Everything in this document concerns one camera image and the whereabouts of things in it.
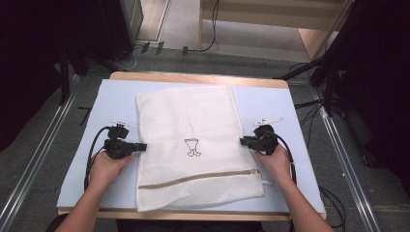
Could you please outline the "wooden shelf unit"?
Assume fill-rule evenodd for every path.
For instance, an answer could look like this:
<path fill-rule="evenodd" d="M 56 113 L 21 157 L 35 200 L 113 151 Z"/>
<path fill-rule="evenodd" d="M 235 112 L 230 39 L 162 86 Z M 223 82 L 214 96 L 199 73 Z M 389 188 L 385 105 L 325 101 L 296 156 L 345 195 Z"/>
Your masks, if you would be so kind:
<path fill-rule="evenodd" d="M 297 28 L 310 60 L 339 31 L 355 0 L 220 0 L 218 19 Z"/>

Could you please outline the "white mesh laundry bag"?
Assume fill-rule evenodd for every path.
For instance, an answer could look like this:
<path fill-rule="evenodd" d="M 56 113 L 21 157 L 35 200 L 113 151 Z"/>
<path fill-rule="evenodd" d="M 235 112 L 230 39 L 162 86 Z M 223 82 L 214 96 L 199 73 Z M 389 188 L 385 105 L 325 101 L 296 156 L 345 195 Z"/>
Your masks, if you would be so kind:
<path fill-rule="evenodd" d="M 208 207 L 262 197 L 260 170 L 226 86 L 169 88 L 136 96 L 140 138 L 136 205 Z"/>

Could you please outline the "person's dark clothing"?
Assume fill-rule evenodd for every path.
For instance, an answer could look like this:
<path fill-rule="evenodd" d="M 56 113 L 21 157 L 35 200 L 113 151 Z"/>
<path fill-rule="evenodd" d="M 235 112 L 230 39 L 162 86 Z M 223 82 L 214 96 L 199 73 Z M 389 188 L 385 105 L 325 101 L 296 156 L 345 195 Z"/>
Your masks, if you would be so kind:
<path fill-rule="evenodd" d="M 268 232 L 259 221 L 117 219 L 118 232 Z"/>

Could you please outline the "person's right hand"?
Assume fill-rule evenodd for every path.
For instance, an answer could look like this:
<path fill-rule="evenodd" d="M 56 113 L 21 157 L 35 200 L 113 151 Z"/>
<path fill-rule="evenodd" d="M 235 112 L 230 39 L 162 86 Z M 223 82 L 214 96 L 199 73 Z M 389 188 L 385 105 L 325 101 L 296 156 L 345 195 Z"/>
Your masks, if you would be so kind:
<path fill-rule="evenodd" d="M 281 188 L 285 185 L 292 184 L 289 155 L 281 145 L 278 145 L 269 156 L 264 156 L 259 151 L 256 151 L 255 154 L 262 162 L 265 170 L 275 179 Z"/>

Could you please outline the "black cabinet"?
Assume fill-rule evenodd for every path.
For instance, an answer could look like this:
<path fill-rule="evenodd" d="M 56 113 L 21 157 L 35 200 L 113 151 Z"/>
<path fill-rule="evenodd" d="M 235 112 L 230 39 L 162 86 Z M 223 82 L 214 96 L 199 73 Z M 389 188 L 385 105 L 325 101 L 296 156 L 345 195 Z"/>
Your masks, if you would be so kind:
<path fill-rule="evenodd" d="M 99 0 L 108 38 L 108 57 L 123 59 L 133 51 L 144 14 L 140 0 Z"/>

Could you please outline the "person's left hand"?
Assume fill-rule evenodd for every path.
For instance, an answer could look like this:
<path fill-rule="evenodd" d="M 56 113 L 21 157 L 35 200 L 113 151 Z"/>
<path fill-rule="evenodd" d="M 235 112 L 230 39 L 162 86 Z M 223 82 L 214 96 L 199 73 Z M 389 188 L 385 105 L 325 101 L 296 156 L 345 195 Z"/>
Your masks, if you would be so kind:
<path fill-rule="evenodd" d="M 133 161 L 133 156 L 112 159 L 107 152 L 98 153 L 94 156 L 89 187 L 94 190 L 105 191 L 131 161 Z"/>

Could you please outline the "metal floor rail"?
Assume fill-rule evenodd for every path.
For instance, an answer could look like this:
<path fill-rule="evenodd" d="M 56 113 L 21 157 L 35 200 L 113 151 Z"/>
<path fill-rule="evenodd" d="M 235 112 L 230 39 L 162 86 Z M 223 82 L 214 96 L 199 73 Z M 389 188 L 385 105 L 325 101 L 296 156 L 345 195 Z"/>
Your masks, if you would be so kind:
<path fill-rule="evenodd" d="M 8 197 L 6 205 L 0 214 L 0 232 L 8 232 L 10 229 L 20 206 L 42 167 L 47 153 L 73 104 L 80 83 L 81 77 L 78 74 L 75 74 L 69 84 L 72 91 L 69 93 L 66 101 L 58 106 L 50 124 L 39 142 L 39 145 L 36 147 L 31 159 L 29 159 L 17 184 Z"/>
<path fill-rule="evenodd" d="M 344 175 L 344 179 L 346 180 L 347 186 L 349 187 L 349 190 L 352 194 L 366 232 L 381 232 L 371 204 L 369 203 L 366 193 L 362 188 L 357 173 L 346 152 L 333 119 L 329 116 L 325 109 L 321 109 L 320 114 L 327 133 L 330 136 L 330 140 L 336 152 L 337 159 Z"/>

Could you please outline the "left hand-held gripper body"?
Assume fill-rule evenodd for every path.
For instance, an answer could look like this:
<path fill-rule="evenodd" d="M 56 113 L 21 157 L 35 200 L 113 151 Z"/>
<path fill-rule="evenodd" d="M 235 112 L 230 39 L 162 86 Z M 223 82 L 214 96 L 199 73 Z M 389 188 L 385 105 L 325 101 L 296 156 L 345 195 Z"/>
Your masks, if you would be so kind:
<path fill-rule="evenodd" d="M 103 147 L 112 159 L 124 158 L 135 151 L 135 145 L 125 140 L 128 134 L 129 130 L 125 128 L 124 124 L 118 123 L 108 128 L 107 139 L 104 141 Z"/>

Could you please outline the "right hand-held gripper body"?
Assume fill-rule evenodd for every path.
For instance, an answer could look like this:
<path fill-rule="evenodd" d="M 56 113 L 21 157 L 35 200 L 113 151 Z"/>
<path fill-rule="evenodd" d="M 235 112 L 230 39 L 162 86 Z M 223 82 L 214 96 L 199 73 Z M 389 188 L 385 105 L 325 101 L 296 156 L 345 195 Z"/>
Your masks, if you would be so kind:
<path fill-rule="evenodd" d="M 270 124 L 258 126 L 254 131 L 249 147 L 263 156 L 271 155 L 278 146 L 279 135 Z"/>

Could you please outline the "dark curtain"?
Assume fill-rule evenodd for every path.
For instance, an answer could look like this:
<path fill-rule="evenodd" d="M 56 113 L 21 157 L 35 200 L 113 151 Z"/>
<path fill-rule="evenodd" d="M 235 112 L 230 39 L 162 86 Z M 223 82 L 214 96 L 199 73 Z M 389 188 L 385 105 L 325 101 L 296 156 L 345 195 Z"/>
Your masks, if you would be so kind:
<path fill-rule="evenodd" d="M 364 122 L 366 153 L 410 196 L 410 0 L 356 0 L 346 26 L 335 92 Z"/>
<path fill-rule="evenodd" d="M 95 0 L 0 0 L 0 152 L 58 88 L 60 47 L 79 38 Z"/>

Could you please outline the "black metal stand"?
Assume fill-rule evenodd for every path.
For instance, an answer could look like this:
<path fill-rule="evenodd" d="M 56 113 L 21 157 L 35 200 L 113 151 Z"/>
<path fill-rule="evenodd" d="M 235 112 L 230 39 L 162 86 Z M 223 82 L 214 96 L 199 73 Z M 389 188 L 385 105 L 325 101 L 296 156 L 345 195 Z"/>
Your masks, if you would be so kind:
<path fill-rule="evenodd" d="M 60 105 L 63 105 L 69 98 L 70 81 L 69 81 L 69 65 L 72 65 L 77 74 L 86 75 L 89 67 L 85 58 L 90 58 L 96 63 L 102 65 L 112 72 L 117 69 L 105 61 L 103 58 L 92 52 L 90 49 L 77 43 L 63 43 L 60 47 L 60 77 L 61 77 L 61 100 Z"/>
<path fill-rule="evenodd" d="M 313 61 L 304 63 L 301 67 L 289 71 L 288 73 L 282 76 L 279 76 L 278 79 L 287 81 L 302 73 L 306 73 L 311 69 L 314 69 L 314 72 L 309 78 L 309 83 L 312 87 L 319 87 L 322 84 L 325 84 L 325 112 L 328 114 L 329 117 L 332 117 L 332 99 L 337 78 L 337 64 L 332 59 L 331 55 L 324 54 L 319 58 L 314 59 Z"/>

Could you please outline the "light blue table mat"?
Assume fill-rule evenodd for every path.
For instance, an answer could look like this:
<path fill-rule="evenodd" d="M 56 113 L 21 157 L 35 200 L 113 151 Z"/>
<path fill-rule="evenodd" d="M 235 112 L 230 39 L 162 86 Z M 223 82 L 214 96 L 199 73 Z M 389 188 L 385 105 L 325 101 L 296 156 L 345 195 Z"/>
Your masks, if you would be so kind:
<path fill-rule="evenodd" d="M 73 208 L 83 193 L 85 167 L 93 139 L 101 128 L 117 122 L 126 125 L 130 131 L 127 140 L 138 142 L 138 115 L 135 97 L 142 93 L 164 90 L 172 87 L 188 88 L 188 83 L 105 80 L 91 111 L 72 164 L 67 172 L 57 201 L 60 211 Z M 237 112 L 244 134 L 251 134 L 259 122 L 271 124 L 274 130 L 289 145 L 296 166 L 297 186 L 313 208 L 320 214 L 325 212 L 314 171 L 298 117 L 293 106 L 287 83 L 281 81 L 272 87 L 235 86 L 231 87 L 236 101 Z M 136 178 L 137 164 L 134 160 L 127 165 L 120 177 L 111 185 L 102 201 L 104 211 L 137 213 Z M 286 214 L 288 209 L 276 182 L 266 171 L 262 171 L 265 195 L 258 198 L 219 204 L 212 207 L 166 207 L 163 212 L 172 213 L 256 213 L 262 215 Z"/>

